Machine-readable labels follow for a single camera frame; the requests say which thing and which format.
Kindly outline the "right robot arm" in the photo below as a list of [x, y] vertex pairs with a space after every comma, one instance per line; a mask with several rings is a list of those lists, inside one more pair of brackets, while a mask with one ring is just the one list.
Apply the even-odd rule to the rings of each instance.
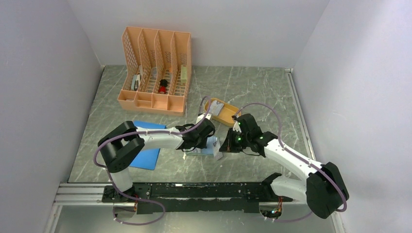
[[305, 202], [311, 212], [326, 219], [336, 211], [347, 208], [349, 193], [338, 167], [328, 162], [320, 163], [287, 146], [278, 135], [263, 132], [251, 114], [232, 116], [221, 152], [239, 153], [251, 149], [254, 156], [273, 160], [292, 172], [297, 179], [279, 173], [267, 177], [262, 195], [268, 201], [288, 197]]

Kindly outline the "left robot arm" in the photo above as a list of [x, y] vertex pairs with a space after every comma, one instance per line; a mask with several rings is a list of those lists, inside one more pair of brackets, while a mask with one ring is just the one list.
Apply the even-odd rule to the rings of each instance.
[[131, 121], [120, 124], [98, 142], [110, 180], [116, 186], [115, 196], [123, 202], [134, 197], [135, 189], [128, 167], [141, 151], [201, 148], [214, 133], [215, 126], [207, 118], [197, 124], [163, 130], [136, 127]]

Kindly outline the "yellow oval tray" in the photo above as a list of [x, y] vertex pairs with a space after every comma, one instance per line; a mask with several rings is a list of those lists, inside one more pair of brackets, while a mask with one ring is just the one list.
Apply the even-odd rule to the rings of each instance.
[[220, 114], [218, 116], [213, 116], [211, 117], [212, 120], [217, 121], [225, 126], [228, 127], [233, 127], [234, 125], [234, 120], [232, 118], [232, 116], [236, 115], [237, 117], [239, 117], [241, 115], [241, 112], [237, 113], [237, 111], [239, 110], [238, 107], [235, 107], [229, 103], [224, 102], [223, 100], [217, 99], [217, 98], [212, 98], [211, 102], [212, 103], [214, 100], [219, 100], [221, 102], [224, 103], [224, 107], [222, 109], [222, 111], [220, 112]]

